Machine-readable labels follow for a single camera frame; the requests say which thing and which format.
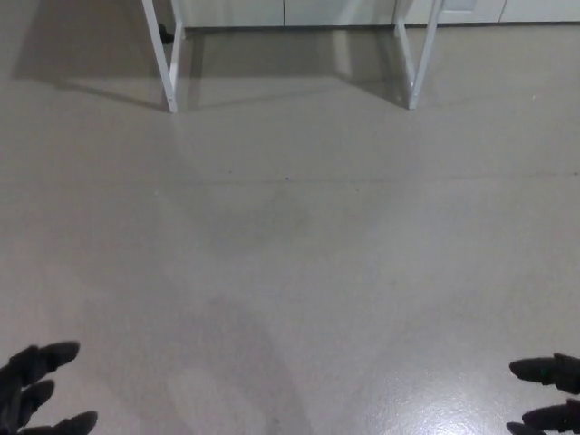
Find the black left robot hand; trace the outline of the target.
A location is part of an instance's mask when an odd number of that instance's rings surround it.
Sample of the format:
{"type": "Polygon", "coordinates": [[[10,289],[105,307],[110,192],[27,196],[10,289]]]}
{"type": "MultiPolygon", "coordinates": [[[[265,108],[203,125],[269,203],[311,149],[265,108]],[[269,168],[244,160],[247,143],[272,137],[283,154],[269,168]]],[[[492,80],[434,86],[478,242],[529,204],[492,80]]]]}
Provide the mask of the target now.
{"type": "Polygon", "coordinates": [[[54,425],[30,427],[32,416],[51,399],[55,383],[46,376],[71,363],[80,351],[75,341],[30,345],[1,367],[1,432],[3,434],[87,435],[98,413],[85,411],[54,425]]]}

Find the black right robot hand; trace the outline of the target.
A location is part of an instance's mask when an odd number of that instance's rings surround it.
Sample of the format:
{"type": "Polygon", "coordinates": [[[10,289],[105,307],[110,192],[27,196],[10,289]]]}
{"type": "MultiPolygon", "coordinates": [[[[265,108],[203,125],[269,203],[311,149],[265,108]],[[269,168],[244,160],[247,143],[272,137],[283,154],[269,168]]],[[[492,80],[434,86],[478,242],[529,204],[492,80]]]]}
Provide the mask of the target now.
{"type": "MultiPolygon", "coordinates": [[[[579,395],[579,359],[554,353],[552,356],[526,358],[512,362],[509,370],[525,382],[555,386],[559,391],[579,395]]],[[[521,422],[509,422],[510,434],[579,433],[579,400],[567,399],[565,403],[528,411],[521,422]]]]}

